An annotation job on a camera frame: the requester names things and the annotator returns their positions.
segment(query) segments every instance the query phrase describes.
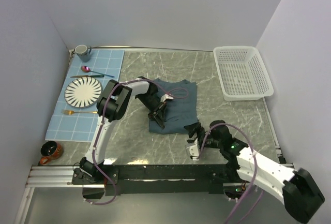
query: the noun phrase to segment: spoon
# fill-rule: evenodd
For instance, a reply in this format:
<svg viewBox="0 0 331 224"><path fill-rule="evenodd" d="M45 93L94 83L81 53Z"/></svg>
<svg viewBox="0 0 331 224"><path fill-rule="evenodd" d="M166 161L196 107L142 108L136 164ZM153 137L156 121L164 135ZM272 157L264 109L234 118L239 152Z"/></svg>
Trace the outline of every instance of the spoon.
<svg viewBox="0 0 331 224"><path fill-rule="evenodd" d="M104 75L104 76L107 76L107 77L114 78L114 76L112 76L112 75L107 75L107 74L103 74L103 73L99 73L99 72L93 71L93 70L91 70L89 67L87 67L87 66L85 66L85 65L82 65L81 70L82 70L83 72L86 72L86 73L87 73L87 72L94 72L94 73L96 73L96 74L100 74L100 75Z"/></svg>

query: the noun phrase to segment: fork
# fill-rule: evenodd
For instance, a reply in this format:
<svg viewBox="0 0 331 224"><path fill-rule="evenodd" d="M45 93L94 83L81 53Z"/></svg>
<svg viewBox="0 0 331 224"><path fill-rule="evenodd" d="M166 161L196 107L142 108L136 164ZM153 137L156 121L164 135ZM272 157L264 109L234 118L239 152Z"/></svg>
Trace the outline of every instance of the fork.
<svg viewBox="0 0 331 224"><path fill-rule="evenodd" d="M72 115L72 114L97 114L98 112L92 112L92 111L80 111L80 112L75 112L73 110L66 110L66 109L62 109L61 113L63 114L68 114L68 115Z"/></svg>

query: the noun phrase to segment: knife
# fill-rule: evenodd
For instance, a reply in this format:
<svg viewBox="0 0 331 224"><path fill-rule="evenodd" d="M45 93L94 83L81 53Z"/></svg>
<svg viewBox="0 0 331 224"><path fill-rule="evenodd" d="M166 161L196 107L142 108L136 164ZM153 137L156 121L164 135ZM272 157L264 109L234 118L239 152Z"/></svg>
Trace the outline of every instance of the knife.
<svg viewBox="0 0 331 224"><path fill-rule="evenodd" d="M72 76L71 78L83 78L83 77L103 78L104 75L81 75L81 76Z"/></svg>

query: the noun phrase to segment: plastic laundry basket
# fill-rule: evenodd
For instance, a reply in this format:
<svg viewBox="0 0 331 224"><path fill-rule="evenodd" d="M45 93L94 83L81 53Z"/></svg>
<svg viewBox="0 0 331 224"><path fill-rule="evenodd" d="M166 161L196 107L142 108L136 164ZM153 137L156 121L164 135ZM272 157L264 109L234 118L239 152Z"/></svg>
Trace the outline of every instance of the plastic laundry basket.
<svg viewBox="0 0 331 224"><path fill-rule="evenodd" d="M214 57L226 101L258 100L274 93L255 47L216 47Z"/></svg>

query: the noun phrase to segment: plate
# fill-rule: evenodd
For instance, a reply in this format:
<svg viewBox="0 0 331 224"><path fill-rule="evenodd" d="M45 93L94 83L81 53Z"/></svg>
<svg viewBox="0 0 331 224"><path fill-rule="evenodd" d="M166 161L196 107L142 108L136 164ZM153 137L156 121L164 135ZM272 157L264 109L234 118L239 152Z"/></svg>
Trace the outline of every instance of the plate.
<svg viewBox="0 0 331 224"><path fill-rule="evenodd" d="M77 78L67 86L64 99L72 107L87 108L99 99L101 90L101 83L95 78Z"/></svg>

